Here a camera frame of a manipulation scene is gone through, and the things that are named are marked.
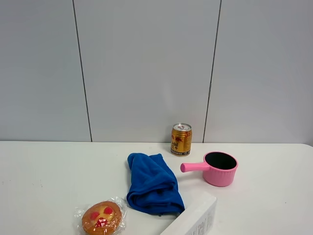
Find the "white cardboard box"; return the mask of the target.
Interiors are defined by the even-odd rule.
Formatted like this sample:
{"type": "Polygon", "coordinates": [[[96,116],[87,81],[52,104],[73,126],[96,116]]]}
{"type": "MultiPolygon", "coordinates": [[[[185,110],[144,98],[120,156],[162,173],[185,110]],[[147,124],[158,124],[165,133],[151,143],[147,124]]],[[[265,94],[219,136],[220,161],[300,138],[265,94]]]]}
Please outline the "white cardboard box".
{"type": "Polygon", "coordinates": [[[207,235],[212,229],[217,198],[203,192],[163,232],[163,235],[207,235]]]}

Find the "blue cloth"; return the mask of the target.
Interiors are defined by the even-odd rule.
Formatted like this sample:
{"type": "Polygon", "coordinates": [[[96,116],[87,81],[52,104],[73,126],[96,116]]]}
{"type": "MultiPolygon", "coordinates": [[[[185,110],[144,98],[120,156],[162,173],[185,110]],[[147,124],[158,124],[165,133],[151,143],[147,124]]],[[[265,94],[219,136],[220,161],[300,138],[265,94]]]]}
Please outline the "blue cloth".
{"type": "Polygon", "coordinates": [[[126,196],[134,210],[151,214],[181,214],[185,210],[178,181],[161,154],[132,153],[127,158],[131,186],[126,196]]]}

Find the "gold energy drink can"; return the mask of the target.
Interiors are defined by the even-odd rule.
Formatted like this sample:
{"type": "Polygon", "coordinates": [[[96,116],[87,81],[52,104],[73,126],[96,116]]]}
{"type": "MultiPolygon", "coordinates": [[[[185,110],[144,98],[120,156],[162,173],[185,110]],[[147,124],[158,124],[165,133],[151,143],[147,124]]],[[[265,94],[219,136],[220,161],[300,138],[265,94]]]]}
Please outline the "gold energy drink can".
{"type": "Polygon", "coordinates": [[[176,123],[173,125],[171,137],[171,153],[188,156],[191,151],[192,127],[186,123],[176,123]]]}

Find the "wrapped fruit tart pastry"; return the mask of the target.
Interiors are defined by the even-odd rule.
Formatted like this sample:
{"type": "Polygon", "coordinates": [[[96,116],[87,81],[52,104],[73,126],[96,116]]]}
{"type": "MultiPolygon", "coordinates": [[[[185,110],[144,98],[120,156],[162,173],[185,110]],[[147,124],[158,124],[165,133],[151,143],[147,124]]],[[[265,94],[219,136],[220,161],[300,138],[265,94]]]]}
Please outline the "wrapped fruit tart pastry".
{"type": "Polygon", "coordinates": [[[94,205],[76,207],[73,226],[76,235],[119,235],[126,229],[127,204],[113,197],[94,205]]]}

